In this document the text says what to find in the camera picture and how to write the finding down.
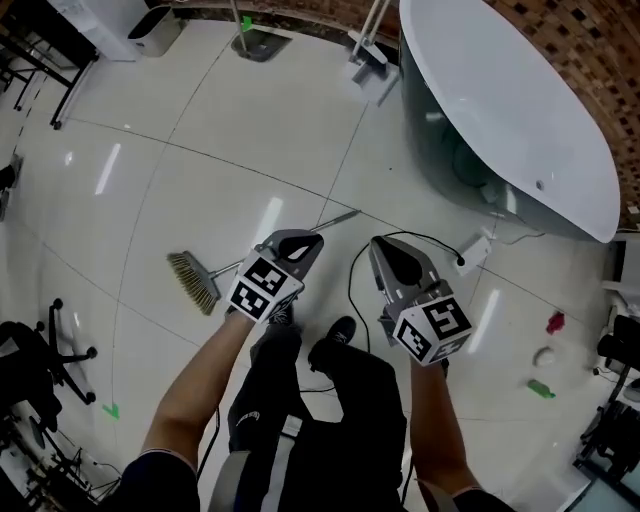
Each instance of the forearm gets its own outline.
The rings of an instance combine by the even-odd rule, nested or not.
[[[235,312],[202,346],[160,401],[144,450],[171,449],[197,463],[200,439],[220,405],[253,325],[252,320]]]
[[[418,478],[451,494],[477,485],[442,366],[412,361],[411,396],[411,448]]]

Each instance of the broom handle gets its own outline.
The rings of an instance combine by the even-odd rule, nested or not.
[[[238,6],[236,5],[236,0],[230,0],[230,2],[231,2],[231,10],[233,11],[233,17],[236,19],[236,25],[238,26],[238,37],[240,38],[240,42],[242,43],[242,49],[246,52],[247,43],[244,40],[244,34],[242,33],[242,23],[240,23],[240,14],[238,13]]]
[[[373,5],[371,6],[371,10],[367,15],[367,19],[364,21],[364,26],[362,27],[362,32],[360,33],[360,39],[356,42],[356,45],[353,47],[353,51],[351,52],[351,56],[349,60],[351,62],[355,61],[358,56],[358,51],[360,51],[360,47],[362,46],[362,42],[367,37],[367,31],[369,30],[369,25],[373,21],[373,16],[378,10],[378,5],[380,4],[380,0],[374,0]]]
[[[378,13],[378,18],[373,24],[371,32],[369,32],[369,35],[367,36],[367,39],[371,44],[375,43],[376,34],[378,33],[378,29],[380,28],[380,22],[382,22],[382,18],[384,17],[384,13],[387,11],[387,7],[389,7],[390,1],[391,0],[385,0],[384,4],[382,4],[382,9],[380,9],[380,12]]]
[[[311,228],[310,231],[313,231],[314,233],[318,232],[318,231],[322,231],[323,229],[326,229],[330,226],[335,226],[336,224],[340,224],[341,222],[344,222],[345,220],[350,219],[351,217],[355,217],[356,215],[358,215],[360,213],[360,210],[353,210],[350,211],[349,213],[345,213],[344,215],[340,215],[340,217],[336,217],[335,219],[331,219],[327,222],[324,222],[318,226],[316,226],[315,228]],[[221,276],[222,274],[225,274],[227,272],[229,272],[229,270],[233,270],[234,268],[238,268],[242,262],[244,261],[244,259],[240,260],[240,261],[236,261],[235,263],[232,263],[231,265],[227,265],[224,268],[221,268],[220,270],[214,270],[213,272],[209,273],[209,279],[215,279],[218,276]]]

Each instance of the black shoe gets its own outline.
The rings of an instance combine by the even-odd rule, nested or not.
[[[289,305],[269,318],[269,325],[293,325],[293,306]]]
[[[356,333],[356,326],[356,321],[352,317],[343,316],[331,326],[325,339],[348,345]]]

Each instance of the leg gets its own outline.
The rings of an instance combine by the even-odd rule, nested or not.
[[[359,475],[362,485],[391,483],[397,488],[402,483],[407,420],[395,372],[385,361],[336,339],[328,335],[319,341],[309,354],[309,363],[336,387],[350,449],[360,467],[368,468],[367,475]]]
[[[289,414],[311,419],[295,367],[301,344],[297,328],[270,325],[251,348],[251,369],[228,416],[231,451],[277,442]]]

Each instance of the red object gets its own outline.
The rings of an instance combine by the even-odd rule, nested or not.
[[[547,325],[547,332],[553,334],[564,327],[564,313],[556,311],[551,318],[549,318],[549,324]]]

